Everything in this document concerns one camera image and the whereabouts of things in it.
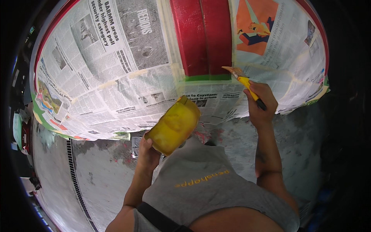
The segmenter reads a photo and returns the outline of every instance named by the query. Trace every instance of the hand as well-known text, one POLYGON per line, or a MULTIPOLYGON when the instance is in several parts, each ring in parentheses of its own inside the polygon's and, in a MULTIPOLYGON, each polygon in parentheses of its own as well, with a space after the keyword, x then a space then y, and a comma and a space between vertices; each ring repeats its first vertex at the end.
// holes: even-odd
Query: hand
POLYGON ((139 143, 139 156, 137 168, 142 171, 153 172, 160 160, 161 153, 152 147, 152 139, 145 140, 144 136, 139 143))
POLYGON ((247 99, 249 101, 249 113, 252 124, 258 131, 263 130, 267 127, 272 127, 273 116, 278 106, 278 103, 273 96, 272 90, 270 89, 269 85, 264 83, 256 83, 251 80, 249 80, 249 83, 250 90, 256 93, 256 95, 258 95, 259 98, 267 106, 266 111, 260 109, 251 96, 250 92, 247 89, 243 90, 243 92, 247 95, 247 99))

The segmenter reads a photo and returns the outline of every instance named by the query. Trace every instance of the floor drain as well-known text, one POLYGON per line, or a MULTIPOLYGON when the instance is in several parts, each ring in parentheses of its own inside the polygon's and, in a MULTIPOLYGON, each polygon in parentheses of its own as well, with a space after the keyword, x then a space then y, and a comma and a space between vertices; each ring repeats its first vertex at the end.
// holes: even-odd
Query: floor drain
POLYGON ((80 207, 82 211, 84 211, 86 219, 90 223, 92 229, 95 232, 99 232, 98 229, 95 226, 95 223, 93 222, 92 218, 90 217, 89 211, 85 205, 84 199, 82 198, 79 183, 76 178, 76 172, 75 172, 75 164, 73 162, 73 156, 72 156, 72 144, 71 144, 71 139, 67 140, 67 154, 68 154, 68 163, 70 166, 70 172, 71 172, 71 177, 73 181, 73 186, 75 188, 75 193, 77 198, 79 199, 80 207))

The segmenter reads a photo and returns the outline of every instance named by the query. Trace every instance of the black strap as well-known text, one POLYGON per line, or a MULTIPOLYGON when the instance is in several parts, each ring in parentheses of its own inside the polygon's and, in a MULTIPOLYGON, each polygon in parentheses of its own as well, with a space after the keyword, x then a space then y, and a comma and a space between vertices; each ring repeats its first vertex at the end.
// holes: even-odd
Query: black strap
POLYGON ((161 232, 193 232, 188 227, 177 224, 145 202, 142 202, 137 210, 161 232))

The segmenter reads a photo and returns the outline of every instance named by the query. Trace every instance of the yellow paintbrush handle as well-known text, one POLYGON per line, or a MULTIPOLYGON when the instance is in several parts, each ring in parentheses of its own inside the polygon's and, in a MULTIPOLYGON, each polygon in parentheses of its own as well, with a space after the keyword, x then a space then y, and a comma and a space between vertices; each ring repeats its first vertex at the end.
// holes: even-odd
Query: yellow paintbrush handle
POLYGON ((254 101, 259 99, 259 97, 253 91, 250 90, 250 83, 249 83, 249 78, 248 77, 239 76, 237 80, 239 82, 241 82, 249 90, 249 92, 250 92, 251 96, 253 97, 254 101))

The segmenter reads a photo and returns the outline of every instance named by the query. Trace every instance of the concrete floor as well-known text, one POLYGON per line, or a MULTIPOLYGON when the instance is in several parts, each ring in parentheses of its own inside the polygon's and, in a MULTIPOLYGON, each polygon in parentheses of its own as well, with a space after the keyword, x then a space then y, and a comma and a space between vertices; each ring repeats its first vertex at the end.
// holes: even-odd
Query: concrete floor
MULTIPOLYGON (((298 198, 314 200, 322 183, 319 149, 326 134, 319 105, 276 115, 273 123, 286 188, 298 198)), ((41 127, 34 125, 37 136, 33 141, 39 144, 34 145, 36 171, 42 184, 39 195, 62 231, 91 231, 73 191, 66 142, 41 127)), ((249 118, 233 119, 218 126, 199 125, 194 136, 201 142, 211 140, 224 146, 236 172, 256 182, 257 133, 249 118), (241 138, 245 142, 236 143, 241 138)), ((85 204, 98 230, 103 232, 121 209, 134 174, 137 160, 131 156, 131 141, 73 141, 72 146, 85 204)))
MULTIPOLYGON (((276 115, 273 123, 287 190, 300 199, 314 200, 322 183, 319 149, 326 133, 319 105, 276 115)), ((224 146, 236 172, 256 182, 257 133, 249 118, 199 125, 194 136, 203 143, 211 140, 224 146), (241 138, 245 142, 237 143, 241 138)), ((72 146, 86 206, 97 228, 104 231, 121 209, 134 174, 137 160, 131 157, 131 141, 73 141, 72 146)))
POLYGON ((92 231, 73 190, 66 140, 36 120, 32 135, 34 165, 42 186, 37 199, 43 210, 63 232, 92 231))

